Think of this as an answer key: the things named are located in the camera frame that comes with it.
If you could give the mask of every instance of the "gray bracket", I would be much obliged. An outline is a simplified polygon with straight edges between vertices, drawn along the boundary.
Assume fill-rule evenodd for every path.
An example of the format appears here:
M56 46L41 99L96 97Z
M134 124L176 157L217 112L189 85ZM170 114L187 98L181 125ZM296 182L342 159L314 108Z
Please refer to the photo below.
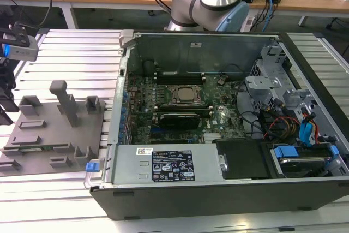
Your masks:
M52 82L59 103L22 98L22 114L1 150L0 176L83 171L98 157L105 102L75 101L66 90L65 81Z

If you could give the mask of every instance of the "power supply label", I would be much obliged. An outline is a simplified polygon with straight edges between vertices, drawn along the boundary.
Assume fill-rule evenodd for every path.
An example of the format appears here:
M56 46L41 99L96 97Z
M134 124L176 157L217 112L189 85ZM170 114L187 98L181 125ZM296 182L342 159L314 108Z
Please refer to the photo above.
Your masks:
M154 182L194 181L191 150L153 151L152 180Z

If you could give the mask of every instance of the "connector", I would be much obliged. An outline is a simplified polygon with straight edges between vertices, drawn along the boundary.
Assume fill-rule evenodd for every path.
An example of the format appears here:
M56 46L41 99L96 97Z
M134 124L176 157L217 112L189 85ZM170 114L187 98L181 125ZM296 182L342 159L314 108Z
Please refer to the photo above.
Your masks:
M282 101L281 101L280 99L278 99L278 98L275 98L275 99L273 100L273 103L274 103L274 105L277 106L277 107L285 107L284 102L282 102Z
M304 122L309 122L316 117L316 114L312 112L310 115L306 116Z

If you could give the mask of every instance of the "electronic equipment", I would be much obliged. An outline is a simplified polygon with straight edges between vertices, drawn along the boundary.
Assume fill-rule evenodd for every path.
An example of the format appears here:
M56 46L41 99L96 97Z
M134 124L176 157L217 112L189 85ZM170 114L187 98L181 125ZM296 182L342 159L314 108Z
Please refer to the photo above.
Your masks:
M10 59L22 61L36 61L39 52L37 41L27 35L21 26L10 26L9 29L0 28L0 126L11 125L13 122L7 112L18 112L14 103L12 89L16 88L15 76L11 68Z
M349 120L304 39L318 41L121 31L103 179L85 180L108 217L314 210L349 195Z

